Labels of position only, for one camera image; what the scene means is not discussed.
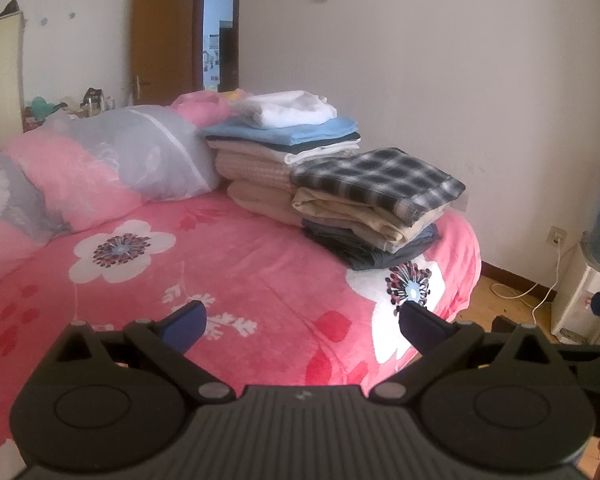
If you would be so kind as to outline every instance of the door handle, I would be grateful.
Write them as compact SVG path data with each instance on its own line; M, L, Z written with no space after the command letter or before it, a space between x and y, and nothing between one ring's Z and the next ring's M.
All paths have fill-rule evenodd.
M150 85L150 84L151 84L150 81L142 81L140 79L139 75L136 76L136 99L138 99L138 100L140 99L140 94L141 94L141 88L140 87L147 86L147 85Z

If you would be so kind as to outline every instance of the beige blanket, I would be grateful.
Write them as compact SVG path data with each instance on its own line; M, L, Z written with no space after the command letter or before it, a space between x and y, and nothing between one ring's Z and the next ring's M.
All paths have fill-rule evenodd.
M407 226L389 211L306 187L298 189L292 205L305 218L318 219L315 220L316 223L324 223L321 219L350 223L347 227L355 234L390 253L395 253L411 242L426 226L440 218L444 211L444 207L430 211L413 226Z
M249 180L261 186L293 191L289 181L291 166L282 162L265 160L246 153L219 150L216 155L216 170L229 180Z
M321 193L320 191L310 192L320 193L322 195L327 195L330 197L330 195L328 195L327 193ZM328 216L316 216L305 211L300 211L297 208L294 208L294 206L292 205L292 203L296 200L294 198L294 195L282 189L277 189L270 186L261 186L259 184L254 184L253 182L248 182L246 180L236 180L235 182L232 182L227 188L227 194L229 195L229 197L231 197L232 200L234 200L235 203L237 203L237 205L245 208L246 210L251 211L253 213L261 214L268 218L273 218L274 220L277 220L278 222L282 222L284 224L301 226L302 219L306 219L317 224L328 225L332 227L340 227L343 229L351 229L357 236L359 236L365 242L373 245L374 247L379 248L380 250L387 251L388 253L395 253L401 248L403 248L407 243L411 242L416 236L418 236L420 232L427 225L429 225L429 223L437 220L440 216L442 216L443 212L442 208L440 210L432 212L434 214L429 215L429 217L431 218L430 222L428 222L429 217L427 217L421 219L421 221L413 227L402 228L403 234L398 239L398 241L394 241L387 239L385 234L369 227L369 225L366 225L361 221L351 219L352 216L349 216L349 218L337 218L337 215L335 213L332 213ZM353 202L353 204L354 206L360 206L360 204L357 204L356 202ZM378 213L379 220L378 218L374 218L374 224L378 222L390 224L389 221L383 219L384 215L387 215L388 218L391 218L391 216L393 216L392 213L387 213L383 210L380 210L380 212Z

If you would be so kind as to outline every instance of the doorway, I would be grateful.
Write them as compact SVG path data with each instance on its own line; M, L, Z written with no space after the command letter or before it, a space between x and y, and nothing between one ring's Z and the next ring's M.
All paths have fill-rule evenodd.
M195 0L192 62L198 90L227 92L238 88L239 0Z

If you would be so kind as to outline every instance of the pink bedspread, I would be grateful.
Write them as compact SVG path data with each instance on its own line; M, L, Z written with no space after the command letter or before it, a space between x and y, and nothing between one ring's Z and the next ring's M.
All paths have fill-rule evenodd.
M0 282L0 446L16 394L69 322L117 330L193 298L208 322L187 356L238 393L248 383L367 391L415 355L388 290L445 319L468 306L480 274L474 232L453 212L436 224L442 240L393 284L391 271L346 269L300 229L243 210L224 192L145 205L56 238Z

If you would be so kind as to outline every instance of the wooden door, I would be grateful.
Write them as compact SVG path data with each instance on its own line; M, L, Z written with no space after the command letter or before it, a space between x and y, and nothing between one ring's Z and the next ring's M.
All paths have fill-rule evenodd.
M131 77L135 104L169 105L193 89L193 0L133 0Z

